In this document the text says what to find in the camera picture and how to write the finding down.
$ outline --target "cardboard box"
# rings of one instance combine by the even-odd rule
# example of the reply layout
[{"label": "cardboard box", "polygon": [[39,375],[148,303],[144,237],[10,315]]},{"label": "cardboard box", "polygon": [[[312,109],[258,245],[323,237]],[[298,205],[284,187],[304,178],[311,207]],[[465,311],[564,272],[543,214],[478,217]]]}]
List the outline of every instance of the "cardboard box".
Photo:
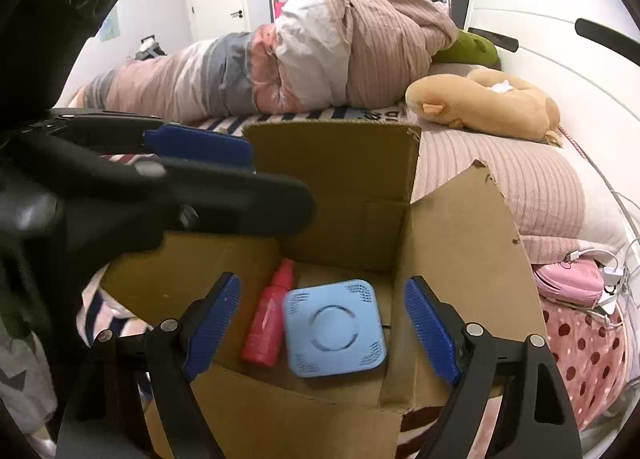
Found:
[{"label": "cardboard box", "polygon": [[[391,459],[402,414],[442,406],[449,388],[417,343],[404,283],[422,275],[465,321],[524,340],[545,325],[529,261],[490,171],[468,170],[410,205],[420,131],[403,124],[280,123],[246,132],[259,172],[294,176],[314,194],[308,229],[275,241],[168,234],[156,252],[125,257],[104,283],[151,324],[181,315],[223,271],[242,300],[210,370],[193,391],[229,459]],[[281,257],[297,262],[298,287],[361,278],[376,292],[386,362],[351,375],[301,379],[239,359],[257,299]],[[152,407],[158,452],[171,457]]]}]

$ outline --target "poster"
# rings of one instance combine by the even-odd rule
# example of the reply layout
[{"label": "poster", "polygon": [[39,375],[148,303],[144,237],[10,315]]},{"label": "poster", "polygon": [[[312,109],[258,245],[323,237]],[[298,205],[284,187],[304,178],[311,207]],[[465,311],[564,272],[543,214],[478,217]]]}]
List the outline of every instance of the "poster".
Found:
[{"label": "poster", "polygon": [[111,40],[112,38],[116,38],[120,36],[120,25],[118,24],[118,10],[114,6],[113,10],[109,12],[107,18],[104,19],[100,30],[98,31],[98,36],[100,37],[100,42],[104,42],[105,40]]}]

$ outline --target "striped blanket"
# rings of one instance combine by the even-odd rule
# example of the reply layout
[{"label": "striped blanket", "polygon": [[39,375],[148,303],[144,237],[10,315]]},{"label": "striped blanket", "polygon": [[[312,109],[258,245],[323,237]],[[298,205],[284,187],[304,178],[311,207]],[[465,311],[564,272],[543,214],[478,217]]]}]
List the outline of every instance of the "striped blanket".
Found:
[{"label": "striped blanket", "polygon": [[199,129],[242,136],[249,125],[256,123],[304,122],[305,120],[368,120],[373,122],[398,123],[407,122],[404,105],[386,107],[384,109],[356,109],[354,107],[329,107],[323,111],[304,114],[251,115],[210,118],[198,125]]},{"label": "striped blanket", "polygon": [[82,87],[70,106],[187,125],[346,104],[384,108],[457,35],[429,0],[289,0],[275,24],[126,62]]}]

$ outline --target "blue gripper pad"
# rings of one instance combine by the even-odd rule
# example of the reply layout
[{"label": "blue gripper pad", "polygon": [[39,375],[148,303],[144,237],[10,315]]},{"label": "blue gripper pad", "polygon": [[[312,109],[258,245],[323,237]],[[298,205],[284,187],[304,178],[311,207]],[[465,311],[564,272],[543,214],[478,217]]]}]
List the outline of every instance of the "blue gripper pad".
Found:
[{"label": "blue gripper pad", "polygon": [[165,124],[145,131],[144,143],[158,156],[254,169],[254,149],[249,141],[228,134]]},{"label": "blue gripper pad", "polygon": [[462,373],[456,365],[456,346],[413,279],[404,285],[404,308],[436,374],[451,385],[457,384]]},{"label": "blue gripper pad", "polygon": [[191,336],[182,372],[188,381],[206,372],[240,304],[240,279],[231,275]]}]

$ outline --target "green pillow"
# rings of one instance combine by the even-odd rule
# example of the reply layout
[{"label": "green pillow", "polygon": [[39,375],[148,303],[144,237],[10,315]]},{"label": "green pillow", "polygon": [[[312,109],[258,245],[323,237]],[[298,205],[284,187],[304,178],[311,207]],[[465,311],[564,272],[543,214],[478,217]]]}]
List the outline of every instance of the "green pillow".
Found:
[{"label": "green pillow", "polygon": [[494,43],[484,36],[458,30],[458,39],[449,49],[433,56],[434,64],[478,64],[494,67],[499,62]]}]

